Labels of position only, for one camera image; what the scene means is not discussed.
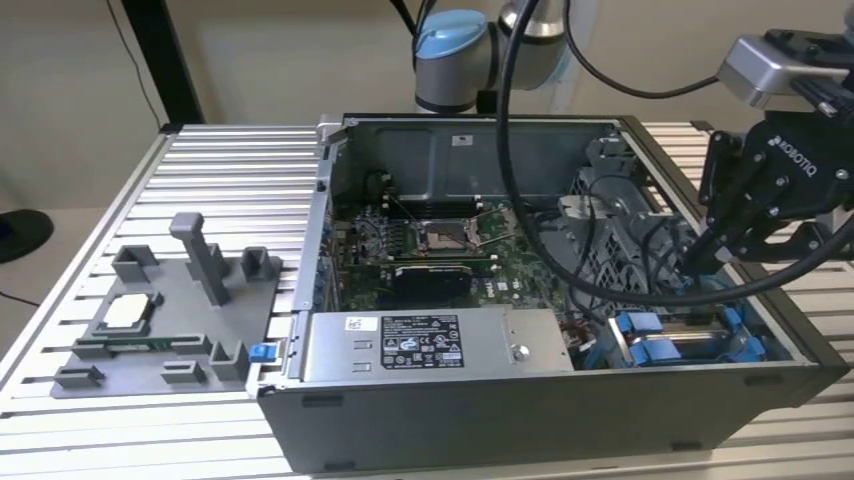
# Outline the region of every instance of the white wall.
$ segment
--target white wall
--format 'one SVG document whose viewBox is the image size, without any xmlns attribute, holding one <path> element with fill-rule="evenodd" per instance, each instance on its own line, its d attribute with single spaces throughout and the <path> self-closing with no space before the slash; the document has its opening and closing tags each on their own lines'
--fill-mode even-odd
<svg viewBox="0 0 854 480">
<path fill-rule="evenodd" d="M 502 4 L 445 0 L 436 11 L 494 18 Z M 208 121 L 310 124 L 321 113 L 412 111 L 410 37 L 386 0 L 172 0 L 169 10 Z M 545 89 L 513 107 L 549 104 Z"/>
<path fill-rule="evenodd" d="M 599 0 L 589 61 L 624 84 L 668 90 L 713 75 L 732 41 L 769 28 L 840 32 L 851 0 Z M 745 129 L 760 112 L 715 85 L 672 100 L 628 97 L 585 72 L 572 92 L 572 113 L 632 114 L 647 120 L 707 120 Z"/>
<path fill-rule="evenodd" d="M 108 204 L 150 145 L 154 120 L 108 18 L 98 0 L 0 0 L 0 189 L 9 204 Z"/>
<path fill-rule="evenodd" d="M 593 31 L 591 59 L 625 83 L 652 89 L 713 73 L 740 32 L 775 25 L 837 31 L 848 1 L 576 4 L 596 18 L 584 23 Z M 416 3 L 409 0 L 412 11 Z M 489 16 L 501 4 L 438 2 Z M 169 0 L 168 5 L 208 121 L 310 124 L 324 112 L 410 111 L 409 39 L 386 0 Z M 512 107 L 707 119 L 723 126 L 755 119 L 720 87 L 647 102 L 585 76 L 557 89 L 513 94 Z M 0 0 L 0 208 L 106 205 L 154 132 L 102 0 Z"/>
</svg>

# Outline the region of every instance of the motherboard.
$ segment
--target motherboard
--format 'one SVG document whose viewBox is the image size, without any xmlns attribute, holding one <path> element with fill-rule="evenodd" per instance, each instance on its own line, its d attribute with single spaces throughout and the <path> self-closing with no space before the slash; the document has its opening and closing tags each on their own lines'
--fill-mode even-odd
<svg viewBox="0 0 854 480">
<path fill-rule="evenodd" d="M 342 311 L 510 305 L 567 312 L 565 285 L 531 251 L 508 203 L 382 200 L 334 223 Z"/>
</svg>

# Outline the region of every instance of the white sticker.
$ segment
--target white sticker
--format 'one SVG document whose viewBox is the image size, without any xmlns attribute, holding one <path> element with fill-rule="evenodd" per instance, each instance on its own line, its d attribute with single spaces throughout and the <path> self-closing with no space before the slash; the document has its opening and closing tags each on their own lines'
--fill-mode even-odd
<svg viewBox="0 0 854 480">
<path fill-rule="evenodd" d="M 474 144 L 473 135 L 453 135 L 450 137 L 452 147 L 470 147 Z"/>
<path fill-rule="evenodd" d="M 344 322 L 344 330 L 354 330 L 358 332 L 374 332 L 378 317 L 346 317 Z"/>
</svg>

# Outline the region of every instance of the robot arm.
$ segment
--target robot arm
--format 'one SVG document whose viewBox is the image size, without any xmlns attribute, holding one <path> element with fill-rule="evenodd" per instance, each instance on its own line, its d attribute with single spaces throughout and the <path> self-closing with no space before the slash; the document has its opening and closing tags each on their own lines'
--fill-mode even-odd
<svg viewBox="0 0 854 480">
<path fill-rule="evenodd" d="M 496 22 L 472 10 L 426 17 L 414 43 L 414 99 L 422 111 L 468 111 L 477 92 L 494 88 L 525 3 L 508 2 Z M 536 6 L 512 88 L 536 88 L 561 66 L 563 6 L 564 0 Z M 712 134 L 699 188 L 705 228 L 680 261 L 685 274 L 711 274 L 732 261 L 807 257 L 831 238 L 832 221 L 854 206 L 847 158 L 854 152 L 854 7 L 845 24 L 839 35 L 769 30 L 735 42 L 716 78 L 765 114 L 745 136 Z M 768 242 L 795 221 L 801 223 L 789 238 Z M 854 258 L 849 245 L 836 258 Z"/>
<path fill-rule="evenodd" d="M 854 206 L 852 69 L 849 33 L 769 30 L 735 42 L 717 78 L 765 110 L 764 120 L 744 137 L 712 133 L 699 188 L 705 230 L 684 254 L 684 273 L 713 273 L 733 260 L 796 260 L 832 236 L 825 220 Z M 768 243 L 793 221 L 788 240 Z M 849 246 L 836 258 L 851 258 Z"/>
<path fill-rule="evenodd" d="M 477 92 L 492 90 L 506 38 L 525 0 L 508 2 L 494 22 L 474 10 L 446 10 L 426 17 L 414 44 L 414 101 L 422 111 L 461 113 Z M 543 0 L 525 28 L 513 88 L 533 89 L 561 67 L 563 0 Z"/>
</svg>

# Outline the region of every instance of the robotiq logo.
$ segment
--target robotiq logo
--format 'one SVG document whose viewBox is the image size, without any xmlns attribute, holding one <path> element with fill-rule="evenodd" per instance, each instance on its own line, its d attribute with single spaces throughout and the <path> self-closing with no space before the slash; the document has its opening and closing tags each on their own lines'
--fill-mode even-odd
<svg viewBox="0 0 854 480">
<path fill-rule="evenodd" d="M 805 173 L 807 177 L 812 178 L 812 175 L 817 173 L 817 167 L 812 165 L 812 162 L 803 156 L 803 154 L 797 151 L 797 149 L 788 143 L 781 137 L 777 135 L 771 140 L 768 140 L 768 145 L 779 148 L 791 161 L 795 162 L 795 165 L 800 167 L 800 170 Z"/>
</svg>

